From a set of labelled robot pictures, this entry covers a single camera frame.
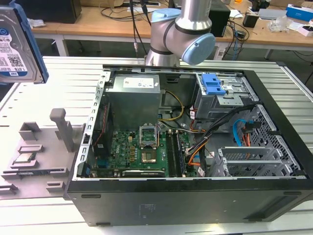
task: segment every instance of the ram slot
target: ram slot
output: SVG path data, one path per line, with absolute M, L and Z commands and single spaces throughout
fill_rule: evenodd
M 167 161 L 168 161 L 168 173 L 170 177 L 176 177 L 176 166 L 174 161 L 174 150 L 172 143 L 172 135 L 166 132 L 166 150 L 167 150 Z
M 175 162 L 176 162 L 176 172 L 177 172 L 177 176 L 181 177 L 182 174 L 185 172 L 185 170 L 184 170 L 184 159 L 183 159 L 182 152 L 181 152 L 179 134 L 174 133 L 172 137 L 173 137 L 172 143 L 174 146 L 174 155 L 175 155 Z

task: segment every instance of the blue cable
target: blue cable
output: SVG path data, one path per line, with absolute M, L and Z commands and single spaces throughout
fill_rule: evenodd
M 243 120 L 243 119 L 238 119 L 237 121 L 234 122 L 233 124 L 233 134 L 234 134 L 234 138 L 235 138 L 235 141 L 237 142 L 238 146 L 241 147 L 241 142 L 240 142 L 240 139 L 238 137 L 238 134 L 237 134 L 237 123 L 242 121 L 243 123 L 246 123 L 246 120 Z

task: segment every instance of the open computer tower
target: open computer tower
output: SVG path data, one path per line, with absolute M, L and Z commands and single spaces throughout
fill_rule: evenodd
M 264 222 L 312 178 L 255 72 L 104 65 L 67 194 L 90 226 Z

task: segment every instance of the workbench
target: workbench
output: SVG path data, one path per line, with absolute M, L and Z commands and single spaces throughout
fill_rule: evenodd
M 0 171 L 7 166 L 25 121 L 40 128 L 55 127 L 52 108 L 65 108 L 72 126 L 87 121 L 103 64 L 143 65 L 143 59 L 44 57 L 50 78 L 46 84 L 16 83 L 0 103 Z M 313 95 L 285 66 L 275 62 L 205 61 L 200 67 L 253 70 L 260 77 L 302 140 L 313 152 Z M 0 201 L 0 234 L 230 234 L 288 231 L 312 234 L 313 201 L 303 203 L 270 223 L 198 224 L 170 226 L 88 227 L 71 201 L 62 198 Z
M 243 0 L 242 3 L 235 3 L 233 0 L 228 6 L 235 8 L 242 13 L 246 12 L 251 3 Z M 269 9 L 282 10 L 281 7 L 270 6 Z M 130 15 L 130 12 L 124 11 L 119 14 L 113 13 L 114 17 L 124 17 Z M 235 19 L 235 22 L 242 25 L 243 18 Z M 278 50 L 303 50 L 313 51 L 313 39 L 305 37 L 296 31 L 290 30 L 289 33 L 274 32 L 267 29 L 269 21 L 258 20 L 255 28 L 247 28 L 250 32 L 249 39 L 244 43 L 244 48 L 260 49 L 278 49 Z M 140 20 L 136 22 L 140 36 L 143 42 L 150 43 L 151 28 L 149 24 Z M 89 41 L 109 41 L 109 42 L 134 42 L 133 23 L 120 22 L 106 18 L 100 14 L 98 7 L 82 7 L 82 14 L 75 24 L 66 23 L 47 23 L 47 26 L 34 28 L 36 38 L 53 39 L 56 42 L 60 56 L 68 56 L 65 40 L 89 40 Z M 218 47 L 214 59 L 221 60 L 225 49 L 233 39 L 233 33 L 230 27 L 226 27 L 225 35 L 222 38 L 216 38 Z

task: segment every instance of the motherboard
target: motherboard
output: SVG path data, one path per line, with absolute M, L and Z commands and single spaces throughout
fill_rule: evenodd
M 186 149 L 190 147 L 188 133 L 168 131 L 115 131 L 109 157 L 97 157 L 91 171 L 95 177 L 136 177 L 149 173 L 155 177 L 193 176 L 186 172 Z

